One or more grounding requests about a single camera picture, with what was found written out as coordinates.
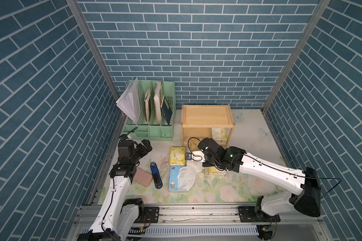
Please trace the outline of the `yellow white tissue pack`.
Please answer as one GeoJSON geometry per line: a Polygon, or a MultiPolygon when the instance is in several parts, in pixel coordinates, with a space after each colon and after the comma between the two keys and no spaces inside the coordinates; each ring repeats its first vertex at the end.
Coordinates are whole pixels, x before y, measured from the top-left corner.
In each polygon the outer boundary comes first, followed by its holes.
{"type": "Polygon", "coordinates": [[[225,171],[220,171],[216,167],[209,167],[209,175],[225,176],[225,171]]]}
{"type": "Polygon", "coordinates": [[[219,145],[225,145],[228,140],[228,134],[226,128],[212,128],[212,139],[219,145]]]}

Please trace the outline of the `yellow floral tissue pack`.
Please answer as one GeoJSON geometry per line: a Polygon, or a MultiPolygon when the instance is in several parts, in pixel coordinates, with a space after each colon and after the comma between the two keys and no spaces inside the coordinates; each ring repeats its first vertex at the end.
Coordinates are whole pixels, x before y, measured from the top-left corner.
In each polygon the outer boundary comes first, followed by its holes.
{"type": "Polygon", "coordinates": [[[185,166],[186,165],[185,153],[186,149],[184,146],[171,146],[169,164],[171,166],[175,165],[185,166]]]}

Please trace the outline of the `blue cartoon tissue pack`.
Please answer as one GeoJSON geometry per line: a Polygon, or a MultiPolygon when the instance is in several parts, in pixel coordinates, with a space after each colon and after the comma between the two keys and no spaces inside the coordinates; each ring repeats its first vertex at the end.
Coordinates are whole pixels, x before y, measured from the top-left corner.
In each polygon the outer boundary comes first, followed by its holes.
{"type": "Polygon", "coordinates": [[[170,167],[169,191],[188,192],[194,185],[197,172],[187,166],[175,165],[170,167]]]}

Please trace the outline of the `orange beige tissue pack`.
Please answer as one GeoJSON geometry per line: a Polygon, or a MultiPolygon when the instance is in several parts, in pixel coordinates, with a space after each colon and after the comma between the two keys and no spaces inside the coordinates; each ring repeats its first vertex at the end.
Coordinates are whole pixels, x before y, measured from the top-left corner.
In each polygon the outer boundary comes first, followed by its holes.
{"type": "Polygon", "coordinates": [[[191,138],[188,143],[189,143],[189,149],[192,152],[193,151],[199,151],[199,148],[198,148],[198,144],[200,143],[199,139],[191,138]]]}

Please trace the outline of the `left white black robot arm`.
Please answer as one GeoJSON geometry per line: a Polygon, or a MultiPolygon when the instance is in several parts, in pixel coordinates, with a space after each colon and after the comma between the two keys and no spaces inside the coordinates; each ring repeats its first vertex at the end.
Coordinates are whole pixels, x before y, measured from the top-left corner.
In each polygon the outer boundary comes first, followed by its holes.
{"type": "Polygon", "coordinates": [[[152,151],[149,140],[118,143],[118,161],[112,167],[110,184],[103,205],[87,233],[78,241],[124,241],[136,220],[144,218],[142,199],[126,199],[141,158],[152,151]]]}

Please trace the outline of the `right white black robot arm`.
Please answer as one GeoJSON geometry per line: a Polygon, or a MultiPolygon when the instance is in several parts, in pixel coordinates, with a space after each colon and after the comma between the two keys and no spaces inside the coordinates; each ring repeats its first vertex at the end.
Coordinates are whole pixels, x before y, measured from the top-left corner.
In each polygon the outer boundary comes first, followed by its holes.
{"type": "Polygon", "coordinates": [[[238,147],[225,149],[212,138],[200,141],[198,150],[192,154],[202,162],[203,167],[253,175],[285,189],[279,195],[261,195],[257,200],[255,213],[275,216],[296,210],[310,217],[317,218],[321,215],[320,178],[313,168],[300,170],[277,165],[238,147]]]}

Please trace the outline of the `blue stapler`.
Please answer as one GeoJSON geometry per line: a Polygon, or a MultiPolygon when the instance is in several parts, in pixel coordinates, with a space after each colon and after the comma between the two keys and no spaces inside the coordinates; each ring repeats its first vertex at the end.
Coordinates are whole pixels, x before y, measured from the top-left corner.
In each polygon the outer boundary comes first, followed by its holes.
{"type": "Polygon", "coordinates": [[[160,176],[160,172],[159,169],[157,167],[157,164],[155,162],[152,162],[150,164],[150,168],[151,168],[151,172],[152,172],[152,177],[154,180],[154,185],[157,189],[161,189],[163,186],[162,180],[161,180],[161,176],[160,176]]]}

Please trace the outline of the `floral table mat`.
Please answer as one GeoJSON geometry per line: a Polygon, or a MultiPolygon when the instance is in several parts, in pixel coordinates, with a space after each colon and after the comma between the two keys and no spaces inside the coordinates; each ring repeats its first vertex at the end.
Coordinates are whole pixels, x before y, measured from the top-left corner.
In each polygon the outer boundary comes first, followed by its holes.
{"type": "MultiPolygon", "coordinates": [[[[264,160],[285,165],[285,161],[260,110],[234,109],[234,132],[230,146],[242,148],[264,160]]],[[[182,145],[181,110],[176,112],[174,137],[172,141],[152,141],[153,150],[140,160],[139,168],[150,172],[150,164],[155,162],[163,182],[156,189],[152,182],[144,187],[133,182],[126,197],[141,198],[145,204],[181,204],[181,203],[219,203],[219,202],[255,202],[265,192],[268,195],[279,194],[283,189],[260,178],[249,178],[246,174],[233,171],[225,176],[198,173],[193,187],[188,192],[170,192],[169,154],[171,146],[182,145]]]]}

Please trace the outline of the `dark blue book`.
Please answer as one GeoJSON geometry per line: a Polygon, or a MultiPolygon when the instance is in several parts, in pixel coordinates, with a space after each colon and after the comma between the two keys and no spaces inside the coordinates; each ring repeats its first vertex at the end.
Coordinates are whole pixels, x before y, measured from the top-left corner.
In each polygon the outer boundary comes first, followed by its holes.
{"type": "Polygon", "coordinates": [[[170,108],[170,105],[168,104],[168,101],[165,96],[162,97],[160,108],[162,111],[162,115],[166,120],[166,123],[168,125],[171,125],[171,118],[172,118],[173,112],[172,112],[172,109],[170,108]]]}

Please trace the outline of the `white paper stack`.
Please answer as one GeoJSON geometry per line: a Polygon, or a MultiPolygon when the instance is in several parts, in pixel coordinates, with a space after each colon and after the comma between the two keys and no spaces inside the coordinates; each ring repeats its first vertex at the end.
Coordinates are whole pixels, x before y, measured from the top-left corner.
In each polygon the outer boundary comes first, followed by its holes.
{"type": "Polygon", "coordinates": [[[117,107],[136,125],[140,118],[140,101],[138,96],[139,80],[136,78],[116,101],[117,107]]]}

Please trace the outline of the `thin beige book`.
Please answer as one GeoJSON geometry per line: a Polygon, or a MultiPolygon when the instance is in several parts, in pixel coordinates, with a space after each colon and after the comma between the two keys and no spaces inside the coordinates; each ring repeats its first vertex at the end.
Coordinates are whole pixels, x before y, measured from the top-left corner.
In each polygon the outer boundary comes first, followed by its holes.
{"type": "Polygon", "coordinates": [[[151,90],[148,89],[146,94],[145,94],[145,99],[144,99],[144,104],[145,104],[145,116],[146,116],[146,121],[150,122],[150,118],[151,118],[151,90]]]}

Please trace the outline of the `white yellow book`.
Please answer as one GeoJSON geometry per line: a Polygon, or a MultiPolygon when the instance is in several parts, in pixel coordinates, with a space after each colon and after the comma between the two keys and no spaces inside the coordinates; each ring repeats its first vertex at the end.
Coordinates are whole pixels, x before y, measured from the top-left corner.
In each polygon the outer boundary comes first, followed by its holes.
{"type": "Polygon", "coordinates": [[[156,124],[160,125],[162,120],[162,112],[161,112],[162,82],[160,81],[156,83],[153,100],[155,106],[156,124]]]}

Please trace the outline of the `green plastic file organizer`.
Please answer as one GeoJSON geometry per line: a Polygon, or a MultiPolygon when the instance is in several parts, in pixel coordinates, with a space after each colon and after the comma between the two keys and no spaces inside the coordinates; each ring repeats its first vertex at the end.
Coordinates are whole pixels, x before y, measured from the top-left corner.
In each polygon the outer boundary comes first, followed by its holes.
{"type": "Polygon", "coordinates": [[[131,80],[116,105],[126,115],[123,134],[134,140],[173,139],[176,115],[175,83],[131,80]]]}

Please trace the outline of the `green circuit board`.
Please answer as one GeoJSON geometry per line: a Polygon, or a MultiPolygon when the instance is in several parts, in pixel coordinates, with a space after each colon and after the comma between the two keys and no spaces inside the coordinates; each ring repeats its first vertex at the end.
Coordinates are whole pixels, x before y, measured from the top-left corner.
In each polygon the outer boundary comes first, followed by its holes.
{"type": "Polygon", "coordinates": [[[131,228],[129,231],[129,235],[145,235],[146,233],[146,228],[144,227],[140,227],[140,228],[131,228]]]}

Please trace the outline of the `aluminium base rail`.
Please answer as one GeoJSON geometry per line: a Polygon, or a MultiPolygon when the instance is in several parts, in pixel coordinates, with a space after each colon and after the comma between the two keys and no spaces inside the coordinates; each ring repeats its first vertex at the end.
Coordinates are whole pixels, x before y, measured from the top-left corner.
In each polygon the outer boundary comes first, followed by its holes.
{"type": "Polygon", "coordinates": [[[330,241],[321,218],[296,211],[283,213],[280,220],[257,223],[239,211],[243,203],[158,204],[158,212],[146,221],[148,229],[141,240],[239,240],[256,241],[257,229],[268,226],[274,241],[330,241]]]}

